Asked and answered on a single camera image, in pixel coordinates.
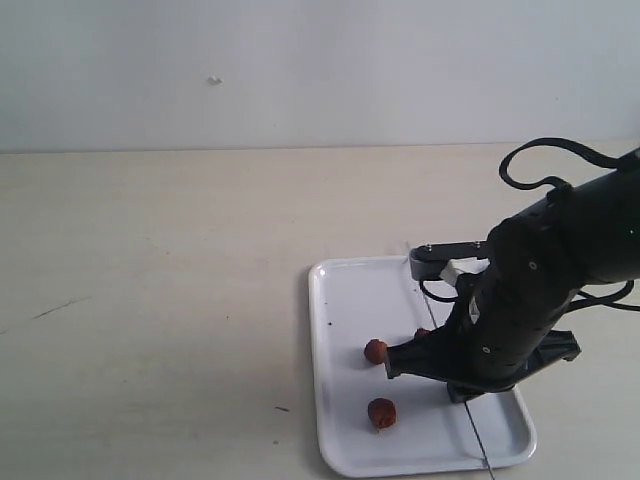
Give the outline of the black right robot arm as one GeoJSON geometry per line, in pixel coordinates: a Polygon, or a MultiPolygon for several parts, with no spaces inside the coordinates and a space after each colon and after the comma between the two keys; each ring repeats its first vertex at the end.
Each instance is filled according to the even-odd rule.
{"type": "Polygon", "coordinates": [[[574,335],[556,329],[563,315],[625,308],[639,276],[638,152],[612,158],[562,138],[537,145],[569,151],[604,173],[579,186],[544,177],[546,196],[485,240],[411,250],[418,286],[442,280],[455,295],[441,327],[387,349],[389,378],[443,382],[455,403],[508,391],[579,355],[574,335]]]}

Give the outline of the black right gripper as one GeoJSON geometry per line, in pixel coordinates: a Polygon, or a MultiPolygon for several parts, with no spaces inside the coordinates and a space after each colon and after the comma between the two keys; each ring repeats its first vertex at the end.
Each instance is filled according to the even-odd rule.
{"type": "Polygon", "coordinates": [[[453,259],[440,274],[457,298],[445,323],[448,337],[427,333],[390,346],[389,380],[412,375],[447,382],[450,399],[463,403],[486,393],[512,389],[522,380],[564,360],[581,348],[570,331],[554,328],[582,287],[580,271],[560,260],[491,262],[453,259]],[[440,364],[447,351],[456,375],[405,364],[440,364]]]}

